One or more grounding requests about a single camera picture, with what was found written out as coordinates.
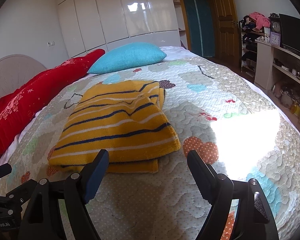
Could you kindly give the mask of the shoe rack with clutter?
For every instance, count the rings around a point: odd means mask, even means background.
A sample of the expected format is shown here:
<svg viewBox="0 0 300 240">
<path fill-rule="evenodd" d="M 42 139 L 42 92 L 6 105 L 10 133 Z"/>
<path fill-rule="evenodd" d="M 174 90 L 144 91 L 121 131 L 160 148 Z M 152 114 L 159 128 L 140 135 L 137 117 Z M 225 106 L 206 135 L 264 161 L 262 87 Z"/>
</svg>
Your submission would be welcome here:
<svg viewBox="0 0 300 240">
<path fill-rule="evenodd" d="M 264 28 L 257 30 L 256 21 L 249 15 L 239 21 L 241 34 L 241 72 L 255 78 L 257 67 L 257 40 L 265 36 Z"/>
</svg>

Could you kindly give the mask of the red blanket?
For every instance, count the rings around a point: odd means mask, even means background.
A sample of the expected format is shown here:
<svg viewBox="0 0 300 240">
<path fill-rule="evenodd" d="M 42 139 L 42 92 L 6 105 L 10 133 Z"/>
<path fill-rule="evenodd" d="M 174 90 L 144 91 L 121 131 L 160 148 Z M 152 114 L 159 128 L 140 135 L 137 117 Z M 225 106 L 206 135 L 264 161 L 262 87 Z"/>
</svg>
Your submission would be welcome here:
<svg viewBox="0 0 300 240">
<path fill-rule="evenodd" d="M 16 135 L 31 122 L 64 87 L 81 79 L 102 55 L 96 49 L 83 57 L 76 57 L 61 65 L 45 70 L 13 93 L 0 99 L 0 158 Z"/>
</svg>

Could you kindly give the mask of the round analog clock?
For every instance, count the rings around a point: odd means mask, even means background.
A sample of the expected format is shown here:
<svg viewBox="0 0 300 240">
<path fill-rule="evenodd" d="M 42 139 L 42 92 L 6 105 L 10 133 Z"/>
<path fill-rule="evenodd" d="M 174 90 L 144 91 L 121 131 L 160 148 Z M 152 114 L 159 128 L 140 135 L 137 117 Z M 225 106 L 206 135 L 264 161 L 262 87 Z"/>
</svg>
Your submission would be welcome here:
<svg viewBox="0 0 300 240">
<path fill-rule="evenodd" d="M 280 20 L 271 20 L 271 24 L 270 24 L 270 31 L 272 33 L 281 33 L 281 24 L 280 24 Z"/>
</svg>

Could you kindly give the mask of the white glossy wardrobe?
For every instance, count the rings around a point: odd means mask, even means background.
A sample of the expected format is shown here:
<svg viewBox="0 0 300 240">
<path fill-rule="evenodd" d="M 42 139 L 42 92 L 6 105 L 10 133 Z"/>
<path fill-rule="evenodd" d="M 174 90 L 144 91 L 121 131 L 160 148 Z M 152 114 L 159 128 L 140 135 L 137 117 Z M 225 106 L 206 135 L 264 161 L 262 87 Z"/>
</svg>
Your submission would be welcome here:
<svg viewBox="0 0 300 240">
<path fill-rule="evenodd" d="M 70 57 L 132 42 L 181 45 L 173 0 L 56 0 Z"/>
</svg>

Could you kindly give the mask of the white wall socket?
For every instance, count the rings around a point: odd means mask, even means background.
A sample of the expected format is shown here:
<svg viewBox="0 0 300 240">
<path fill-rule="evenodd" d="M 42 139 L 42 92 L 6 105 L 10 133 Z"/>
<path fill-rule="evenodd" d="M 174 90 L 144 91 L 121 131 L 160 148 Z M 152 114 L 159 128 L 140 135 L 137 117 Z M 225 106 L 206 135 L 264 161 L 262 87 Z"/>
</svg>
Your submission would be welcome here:
<svg viewBox="0 0 300 240">
<path fill-rule="evenodd" d="M 48 46 L 48 47 L 51 47 L 51 46 L 54 46 L 54 45 L 55 45 L 55 42 L 54 42 L 54 41 L 47 42 L 47 46 Z"/>
</svg>

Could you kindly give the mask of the pink bed headboard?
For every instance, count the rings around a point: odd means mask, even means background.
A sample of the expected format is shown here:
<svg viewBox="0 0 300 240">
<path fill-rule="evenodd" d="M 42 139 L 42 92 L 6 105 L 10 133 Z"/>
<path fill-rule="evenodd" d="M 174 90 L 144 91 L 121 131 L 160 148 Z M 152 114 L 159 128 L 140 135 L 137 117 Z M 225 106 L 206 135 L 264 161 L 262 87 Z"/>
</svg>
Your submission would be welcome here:
<svg viewBox="0 0 300 240">
<path fill-rule="evenodd" d="M 47 70 L 39 61 L 13 54 L 0 59 L 0 98 L 13 93 L 37 74 Z"/>
</svg>

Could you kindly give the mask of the pink garment on rack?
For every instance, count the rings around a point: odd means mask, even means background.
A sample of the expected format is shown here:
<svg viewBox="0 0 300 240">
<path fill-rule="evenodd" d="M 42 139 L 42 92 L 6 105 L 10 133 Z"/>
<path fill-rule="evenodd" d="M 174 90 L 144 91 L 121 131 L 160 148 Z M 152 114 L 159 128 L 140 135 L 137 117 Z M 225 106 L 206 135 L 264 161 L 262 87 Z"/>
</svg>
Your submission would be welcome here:
<svg viewBox="0 0 300 240">
<path fill-rule="evenodd" d="M 255 29 L 257 31 L 260 31 L 262 28 L 270 27 L 270 19 L 259 12 L 252 12 L 249 14 L 249 17 L 256 22 Z"/>
</svg>

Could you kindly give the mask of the black television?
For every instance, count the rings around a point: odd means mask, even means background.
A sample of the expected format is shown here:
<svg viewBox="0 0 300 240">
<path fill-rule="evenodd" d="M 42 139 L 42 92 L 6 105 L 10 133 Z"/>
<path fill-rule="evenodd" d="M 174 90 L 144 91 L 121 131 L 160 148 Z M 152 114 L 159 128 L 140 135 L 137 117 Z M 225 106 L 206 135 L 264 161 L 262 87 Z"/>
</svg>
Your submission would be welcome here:
<svg viewBox="0 0 300 240">
<path fill-rule="evenodd" d="M 281 47 L 300 54 L 300 19 L 279 14 L 281 23 Z"/>
</svg>

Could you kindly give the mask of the white tv cabinet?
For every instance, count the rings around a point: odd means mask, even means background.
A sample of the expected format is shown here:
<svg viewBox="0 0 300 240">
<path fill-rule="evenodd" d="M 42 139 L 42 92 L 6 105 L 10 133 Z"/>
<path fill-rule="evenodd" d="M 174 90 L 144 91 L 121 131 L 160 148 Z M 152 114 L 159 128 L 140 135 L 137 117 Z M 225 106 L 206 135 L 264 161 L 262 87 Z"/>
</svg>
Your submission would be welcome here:
<svg viewBox="0 0 300 240">
<path fill-rule="evenodd" d="M 291 51 L 257 40 L 254 84 L 300 127 L 300 57 Z"/>
</svg>

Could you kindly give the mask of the turquoise pillow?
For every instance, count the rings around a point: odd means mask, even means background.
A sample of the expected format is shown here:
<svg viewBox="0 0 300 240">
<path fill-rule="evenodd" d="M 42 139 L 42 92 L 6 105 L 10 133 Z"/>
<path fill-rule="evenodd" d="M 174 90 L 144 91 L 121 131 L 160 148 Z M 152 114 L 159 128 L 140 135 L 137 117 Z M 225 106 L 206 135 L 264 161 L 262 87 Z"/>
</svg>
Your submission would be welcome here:
<svg viewBox="0 0 300 240">
<path fill-rule="evenodd" d="M 156 64 L 167 54 L 158 46 L 147 42 L 133 42 L 117 47 L 96 60 L 88 74 L 107 74 L 125 69 Z"/>
</svg>

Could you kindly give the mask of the purple desk clock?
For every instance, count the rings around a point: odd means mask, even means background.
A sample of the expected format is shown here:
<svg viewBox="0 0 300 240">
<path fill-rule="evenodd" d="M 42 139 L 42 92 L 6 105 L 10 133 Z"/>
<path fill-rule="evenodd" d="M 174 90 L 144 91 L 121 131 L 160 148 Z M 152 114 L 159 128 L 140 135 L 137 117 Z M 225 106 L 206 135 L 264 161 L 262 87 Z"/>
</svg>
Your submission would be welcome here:
<svg viewBox="0 0 300 240">
<path fill-rule="evenodd" d="M 281 34 L 277 32 L 270 32 L 270 43 L 276 46 L 281 44 Z"/>
</svg>

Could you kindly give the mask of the yellow striped knit sweater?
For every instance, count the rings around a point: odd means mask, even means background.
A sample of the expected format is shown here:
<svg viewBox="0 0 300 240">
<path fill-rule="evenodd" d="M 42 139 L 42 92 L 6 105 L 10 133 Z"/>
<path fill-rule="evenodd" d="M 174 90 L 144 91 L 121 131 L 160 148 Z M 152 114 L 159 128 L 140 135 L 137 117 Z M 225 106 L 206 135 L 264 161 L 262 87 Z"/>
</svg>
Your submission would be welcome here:
<svg viewBox="0 0 300 240">
<path fill-rule="evenodd" d="M 181 147 L 162 111 L 164 101 L 165 90 L 158 81 L 94 85 L 69 115 L 49 154 L 49 165 L 81 171 L 101 150 L 106 150 L 108 172 L 158 172 L 159 158 Z"/>
</svg>

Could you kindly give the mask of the brown wooden door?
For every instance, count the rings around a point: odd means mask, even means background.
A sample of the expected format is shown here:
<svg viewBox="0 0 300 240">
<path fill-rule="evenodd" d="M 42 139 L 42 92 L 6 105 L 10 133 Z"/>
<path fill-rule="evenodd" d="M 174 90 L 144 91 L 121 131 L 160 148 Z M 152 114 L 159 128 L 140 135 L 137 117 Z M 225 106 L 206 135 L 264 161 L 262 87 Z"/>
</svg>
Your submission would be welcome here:
<svg viewBox="0 0 300 240">
<path fill-rule="evenodd" d="M 239 65 L 239 31 L 234 0 L 212 0 L 215 17 L 216 57 L 232 67 Z"/>
</svg>

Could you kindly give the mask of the teal door curtain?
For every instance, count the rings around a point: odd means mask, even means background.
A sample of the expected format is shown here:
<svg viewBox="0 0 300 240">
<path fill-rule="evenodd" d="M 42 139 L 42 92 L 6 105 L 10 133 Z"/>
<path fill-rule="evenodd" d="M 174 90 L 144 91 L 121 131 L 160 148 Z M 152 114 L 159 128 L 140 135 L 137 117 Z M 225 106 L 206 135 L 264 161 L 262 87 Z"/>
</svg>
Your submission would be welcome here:
<svg viewBox="0 0 300 240">
<path fill-rule="evenodd" d="M 215 36 L 209 0 L 183 0 L 189 27 L 191 51 L 215 56 Z"/>
</svg>

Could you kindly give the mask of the patterned quilted bedspread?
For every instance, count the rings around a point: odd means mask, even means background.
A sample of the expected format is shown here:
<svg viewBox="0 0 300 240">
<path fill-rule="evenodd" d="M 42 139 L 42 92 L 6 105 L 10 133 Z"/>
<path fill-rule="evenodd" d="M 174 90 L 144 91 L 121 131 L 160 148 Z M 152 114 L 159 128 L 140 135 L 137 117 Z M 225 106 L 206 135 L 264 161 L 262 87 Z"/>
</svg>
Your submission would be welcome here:
<svg viewBox="0 0 300 240">
<path fill-rule="evenodd" d="M 275 218 L 280 239 L 300 229 L 300 133 L 261 90 L 228 68 L 185 49 L 165 47 L 164 62 L 140 69 L 88 75 L 65 87 L 1 158 L 12 165 L 0 195 L 28 179 L 61 180 L 48 166 L 67 118 L 98 83 L 155 80 L 166 92 L 163 111 L 181 151 L 159 159 L 157 173 L 104 177 L 87 210 L 102 239 L 194 239 L 210 209 L 183 151 L 217 154 L 213 168 L 232 180 L 255 178 Z"/>
</svg>

